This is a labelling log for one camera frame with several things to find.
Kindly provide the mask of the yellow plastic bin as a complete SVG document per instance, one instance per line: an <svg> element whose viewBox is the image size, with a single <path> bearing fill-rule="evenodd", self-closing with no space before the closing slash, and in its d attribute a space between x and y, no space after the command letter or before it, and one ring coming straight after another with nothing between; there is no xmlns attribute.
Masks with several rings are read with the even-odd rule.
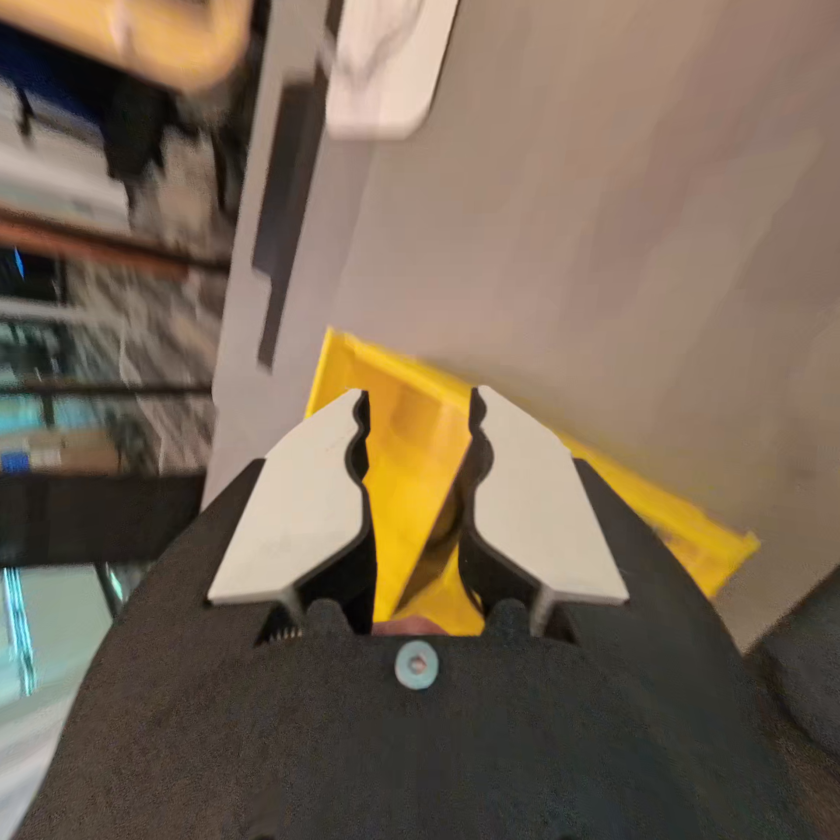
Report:
<svg viewBox="0 0 840 840"><path fill-rule="evenodd" d="M374 621L423 616L449 634L477 635L484 621L461 584L456 545L455 484L471 440L471 388L327 327L306 417L354 388L368 392L371 407L364 483L378 563ZM656 531L707 598L758 550L753 533L730 530L569 434L559 432L559 437Z"/></svg>

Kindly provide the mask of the person's dark sweater torso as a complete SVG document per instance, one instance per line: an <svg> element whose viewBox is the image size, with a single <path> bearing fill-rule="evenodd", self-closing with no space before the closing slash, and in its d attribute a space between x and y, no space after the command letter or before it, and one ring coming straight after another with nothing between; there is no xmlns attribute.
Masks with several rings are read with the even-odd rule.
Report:
<svg viewBox="0 0 840 840"><path fill-rule="evenodd" d="M839 781L839 569L804 596L744 660L765 736L804 779Z"/></svg>

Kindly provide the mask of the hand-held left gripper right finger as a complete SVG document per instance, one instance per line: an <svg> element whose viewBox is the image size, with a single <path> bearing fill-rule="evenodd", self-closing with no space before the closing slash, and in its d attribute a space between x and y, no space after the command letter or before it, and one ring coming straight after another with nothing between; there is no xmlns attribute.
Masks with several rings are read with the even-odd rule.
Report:
<svg viewBox="0 0 840 840"><path fill-rule="evenodd" d="M522 604L543 634L556 607L622 606L629 592L569 448L487 385L471 390L458 473L458 576L484 618Z"/></svg>

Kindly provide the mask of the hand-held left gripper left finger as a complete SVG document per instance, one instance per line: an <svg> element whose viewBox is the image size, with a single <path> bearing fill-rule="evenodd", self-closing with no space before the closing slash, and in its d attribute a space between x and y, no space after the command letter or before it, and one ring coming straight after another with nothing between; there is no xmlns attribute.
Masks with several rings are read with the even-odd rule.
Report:
<svg viewBox="0 0 840 840"><path fill-rule="evenodd" d="M353 388L295 426L264 458L207 592L215 606L281 604L293 621L315 601L371 621L377 560L364 485L367 391Z"/></svg>

